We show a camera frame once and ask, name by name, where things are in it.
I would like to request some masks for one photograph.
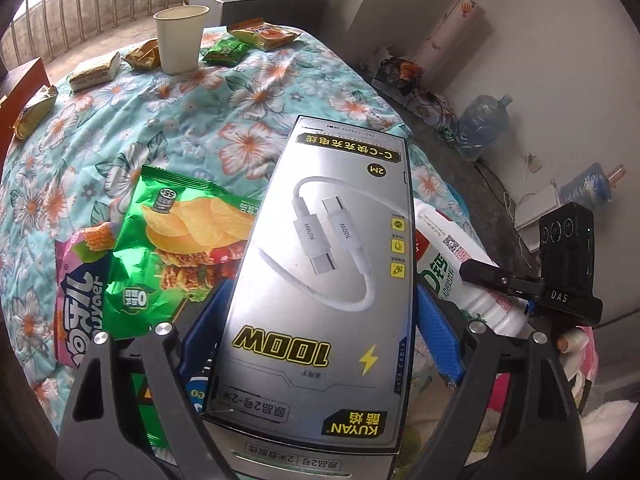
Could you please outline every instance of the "silver box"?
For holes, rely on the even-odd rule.
[[[296,121],[242,261],[206,409],[236,471],[388,477],[413,355],[410,182],[404,139]],[[308,217],[292,205],[297,188]]]

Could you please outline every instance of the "floral bedsheet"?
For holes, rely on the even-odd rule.
[[[202,45],[225,34],[206,29]],[[66,80],[57,86],[55,108],[35,133],[11,143],[0,181],[2,313],[56,431],[74,374],[54,358],[54,240],[121,219],[143,164],[261,197],[297,115],[325,117],[408,138],[414,193],[476,237],[401,118],[306,33],[273,52],[252,50],[234,68],[167,76],[122,62],[108,84],[76,94]]]

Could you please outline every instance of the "metal screw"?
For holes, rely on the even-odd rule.
[[[109,339],[109,334],[107,334],[106,332],[98,332],[96,335],[94,335],[94,343],[96,343],[97,345],[106,343],[107,339]]]
[[[545,333],[534,332],[533,333],[533,341],[535,341],[539,345],[543,345],[548,341],[548,338],[546,338],[546,334]]]
[[[486,332],[486,325],[482,321],[472,321],[469,323],[469,330],[474,334],[483,334]]]
[[[156,325],[156,333],[158,335],[167,335],[173,329],[174,327],[171,326],[171,323],[167,323],[166,321]]]

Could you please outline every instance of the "cup rim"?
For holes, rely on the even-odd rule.
[[[184,7],[191,7],[192,9],[200,9],[200,12],[196,12],[194,14],[191,14],[190,16],[174,16],[172,18],[169,18],[169,17],[165,18],[163,16],[160,16],[160,14],[162,14],[163,12],[177,9],[177,7],[169,7],[168,9],[163,9],[156,12],[154,14],[154,19],[155,20],[188,20],[190,18],[197,18],[198,16],[202,16],[203,14],[206,14],[207,12],[209,12],[209,7],[204,5],[190,5],[190,6],[184,6]]]

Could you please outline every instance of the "black camera device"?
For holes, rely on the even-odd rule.
[[[593,213],[570,202],[538,221],[541,277],[513,276],[499,267],[467,260],[460,277],[536,304],[536,312],[591,326],[600,322],[602,301],[593,296]]]

